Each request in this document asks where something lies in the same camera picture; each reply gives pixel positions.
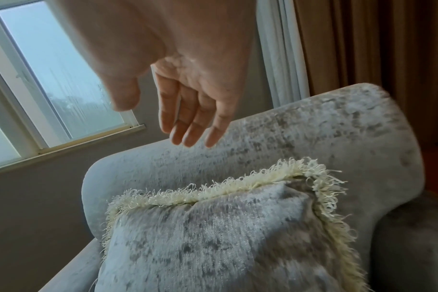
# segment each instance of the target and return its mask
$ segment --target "white curtain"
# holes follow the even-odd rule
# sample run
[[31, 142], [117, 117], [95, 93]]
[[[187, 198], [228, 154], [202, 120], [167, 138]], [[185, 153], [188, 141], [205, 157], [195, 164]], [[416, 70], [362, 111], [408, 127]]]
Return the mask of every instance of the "white curtain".
[[258, 0], [257, 20], [273, 107], [309, 97], [293, 0]]

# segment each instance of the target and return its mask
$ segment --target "hand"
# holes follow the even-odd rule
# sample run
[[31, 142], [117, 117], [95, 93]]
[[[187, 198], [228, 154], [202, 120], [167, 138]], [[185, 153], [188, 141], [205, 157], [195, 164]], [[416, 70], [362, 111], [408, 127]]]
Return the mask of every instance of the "hand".
[[160, 126], [174, 144], [193, 146], [211, 122], [205, 145], [214, 146], [224, 135], [244, 89], [255, 0], [49, 0], [49, 5], [116, 110], [138, 104], [137, 78], [152, 65]]

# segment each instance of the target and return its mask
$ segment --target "window frame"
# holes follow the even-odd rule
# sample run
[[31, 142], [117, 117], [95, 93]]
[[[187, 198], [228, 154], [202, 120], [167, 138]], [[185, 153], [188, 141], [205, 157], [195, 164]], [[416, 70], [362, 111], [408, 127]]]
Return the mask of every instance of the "window frame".
[[[0, 0], [0, 9], [41, 1], [45, 2]], [[0, 72], [0, 129], [20, 154], [21, 158], [16, 161], [113, 135], [133, 127], [145, 128], [133, 111], [127, 111], [120, 113], [124, 122], [121, 126], [84, 138], [72, 139], [1, 19], [0, 70], [3, 71]]]

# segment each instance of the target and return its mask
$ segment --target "pillow fringe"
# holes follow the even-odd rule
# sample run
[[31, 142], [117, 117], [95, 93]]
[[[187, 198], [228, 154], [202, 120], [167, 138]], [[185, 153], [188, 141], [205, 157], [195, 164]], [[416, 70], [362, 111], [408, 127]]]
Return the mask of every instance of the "pillow fringe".
[[346, 292], [371, 291], [366, 280], [365, 272], [359, 265], [359, 254], [349, 246], [355, 241], [355, 232], [343, 221], [344, 217], [335, 213], [337, 196], [346, 194], [346, 189], [340, 187], [343, 181], [330, 175], [325, 165], [318, 164], [316, 159], [303, 158], [295, 160], [279, 160], [277, 164], [259, 172], [240, 178], [228, 178], [210, 186], [202, 185], [195, 189], [191, 184], [186, 188], [166, 191], [127, 190], [123, 195], [117, 196], [108, 205], [107, 226], [103, 236], [105, 259], [109, 243], [113, 234], [113, 226], [121, 214], [126, 214], [132, 209], [148, 206], [170, 206], [176, 204], [195, 203], [231, 194], [238, 191], [249, 191], [255, 188], [277, 183], [294, 177], [304, 176], [312, 180], [317, 201], [314, 204], [316, 216], [322, 221], [327, 234], [335, 243], [337, 253], [341, 258], [341, 272], [343, 275], [342, 286]]

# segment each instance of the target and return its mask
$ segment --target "wall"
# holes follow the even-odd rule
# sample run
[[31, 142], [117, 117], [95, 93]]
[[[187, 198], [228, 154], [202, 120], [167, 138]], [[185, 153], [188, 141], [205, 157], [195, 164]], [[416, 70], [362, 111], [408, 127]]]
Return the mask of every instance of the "wall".
[[[135, 110], [147, 129], [0, 174], [0, 292], [37, 292], [90, 240], [80, 189], [88, 168], [116, 152], [167, 138], [158, 127], [156, 88], [141, 79]], [[258, 39], [237, 118], [272, 107]]]

